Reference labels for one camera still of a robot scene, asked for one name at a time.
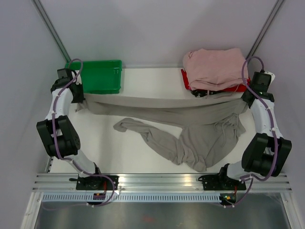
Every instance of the white table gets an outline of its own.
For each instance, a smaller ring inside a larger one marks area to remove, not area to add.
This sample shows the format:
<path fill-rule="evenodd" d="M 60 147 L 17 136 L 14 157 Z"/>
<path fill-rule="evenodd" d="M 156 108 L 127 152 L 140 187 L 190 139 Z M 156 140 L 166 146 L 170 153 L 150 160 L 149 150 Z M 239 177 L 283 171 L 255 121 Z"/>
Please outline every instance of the white table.
<path fill-rule="evenodd" d="M 122 71 L 122 90 L 120 96 L 196 99 L 184 88 L 179 68 L 124 69 Z M 187 165 L 175 165 L 150 149 L 140 134 L 127 131 L 121 133 L 113 125 L 123 117 L 95 115 L 88 110 L 74 112 L 71 105 L 69 118 L 81 139 L 81 148 L 86 156 L 94 161 L 102 173 L 195 173 Z M 253 136 L 255 125 L 252 114 L 247 110 L 240 115 L 246 133 L 234 150 L 207 172 L 218 172 L 226 163 L 241 160 L 242 154 Z M 142 120 L 179 137 L 181 128 Z M 51 173 L 73 173 L 75 170 L 66 162 L 56 158 Z"/>

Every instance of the gray wall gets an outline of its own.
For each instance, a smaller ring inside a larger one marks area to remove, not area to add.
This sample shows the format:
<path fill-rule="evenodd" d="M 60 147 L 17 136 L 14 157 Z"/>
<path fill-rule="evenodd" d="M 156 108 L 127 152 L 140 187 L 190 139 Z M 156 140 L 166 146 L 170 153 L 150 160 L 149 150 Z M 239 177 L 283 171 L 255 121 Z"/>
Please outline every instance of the gray wall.
<path fill-rule="evenodd" d="M 0 1 L 0 228 L 17 229 L 47 161 L 36 131 L 64 65 L 30 0 Z"/>
<path fill-rule="evenodd" d="M 275 115 L 293 149 L 286 163 L 293 191 L 305 215 L 305 1 L 287 0 L 256 55 L 275 74 L 270 92 Z"/>
<path fill-rule="evenodd" d="M 276 0 L 41 0 L 71 56 L 175 67 L 191 50 L 244 55 Z"/>

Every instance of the green plastic bin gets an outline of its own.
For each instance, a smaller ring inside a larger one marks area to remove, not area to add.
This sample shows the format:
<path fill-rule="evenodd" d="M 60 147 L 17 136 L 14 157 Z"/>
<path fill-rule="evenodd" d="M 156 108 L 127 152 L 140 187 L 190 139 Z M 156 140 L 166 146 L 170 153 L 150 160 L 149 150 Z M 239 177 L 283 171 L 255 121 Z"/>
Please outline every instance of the green plastic bin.
<path fill-rule="evenodd" d="M 70 69 L 79 70 L 80 62 L 73 62 Z M 84 93 L 117 94 L 121 88 L 122 61 L 83 62 L 81 82 Z"/>

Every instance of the metal bar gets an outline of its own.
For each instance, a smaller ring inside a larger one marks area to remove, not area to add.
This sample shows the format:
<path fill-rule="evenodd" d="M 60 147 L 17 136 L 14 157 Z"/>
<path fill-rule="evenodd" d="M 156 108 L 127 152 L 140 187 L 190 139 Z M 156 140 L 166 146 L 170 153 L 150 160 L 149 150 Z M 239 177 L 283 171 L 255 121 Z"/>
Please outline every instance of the metal bar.
<path fill-rule="evenodd" d="M 100 202 L 93 193 L 46 192 L 43 202 Z M 219 203 L 220 193 L 120 193 L 111 198 L 111 202 L 136 203 Z"/>
<path fill-rule="evenodd" d="M 281 7 L 283 6 L 285 0 L 277 0 L 276 3 L 274 4 L 266 22 L 264 23 L 261 31 L 259 32 L 251 50 L 249 51 L 249 54 L 247 55 L 247 58 L 253 56 L 258 49 L 259 45 L 261 44 L 263 38 L 265 37 L 267 31 L 269 30 L 272 22 L 274 21 L 276 15 L 279 13 Z"/>
<path fill-rule="evenodd" d="M 203 174 L 112 174 L 119 176 L 119 192 L 124 193 L 215 193 L 205 191 L 198 177 Z M 38 174 L 33 192 L 96 192 L 76 190 L 76 173 Z M 292 192 L 285 174 L 271 177 L 265 182 L 254 180 L 252 193 L 287 193 Z"/>
<path fill-rule="evenodd" d="M 42 3 L 40 0 L 32 0 L 35 8 L 37 9 L 39 15 L 41 16 L 42 20 L 44 21 L 45 25 L 47 26 L 49 32 L 51 33 L 53 39 L 55 40 L 59 50 L 61 51 L 64 59 L 66 60 L 66 62 L 70 62 L 71 58 L 65 48 L 65 46 L 63 45 L 58 33 L 56 32 L 46 10 L 44 9 Z"/>
<path fill-rule="evenodd" d="M 304 222 L 301 219 L 301 215 L 298 214 L 299 212 L 293 202 L 292 194 L 282 193 L 281 197 L 291 228 L 304 229 L 305 228 Z"/>
<path fill-rule="evenodd" d="M 32 193 L 23 217 L 21 229 L 32 229 L 35 227 L 43 193 Z"/>
<path fill-rule="evenodd" d="M 45 172 L 49 173 L 51 171 L 51 167 L 52 167 L 52 163 L 53 163 L 53 157 L 49 157 L 46 168 L 45 168 Z"/>

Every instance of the gray garment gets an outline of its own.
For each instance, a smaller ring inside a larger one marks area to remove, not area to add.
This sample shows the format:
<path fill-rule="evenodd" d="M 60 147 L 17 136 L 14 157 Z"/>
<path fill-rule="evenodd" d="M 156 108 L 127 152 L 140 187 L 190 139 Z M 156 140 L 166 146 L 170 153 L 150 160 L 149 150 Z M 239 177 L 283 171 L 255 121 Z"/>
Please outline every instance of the gray garment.
<path fill-rule="evenodd" d="M 111 103 L 120 103 L 119 96 L 110 96 Z M 146 106 L 151 99 L 145 99 Z M 185 162 L 198 172 L 218 163 L 235 147 L 238 137 L 245 132 L 238 115 L 246 110 L 241 99 L 213 105 L 200 105 L 207 101 L 199 99 L 196 106 L 178 108 L 144 108 L 93 102 L 86 98 L 82 105 L 94 114 L 136 117 L 148 121 L 181 127 L 177 139 L 173 135 L 131 118 L 124 118 L 114 128 L 127 129 L 141 134 L 146 144 L 164 158 L 179 165 Z"/>

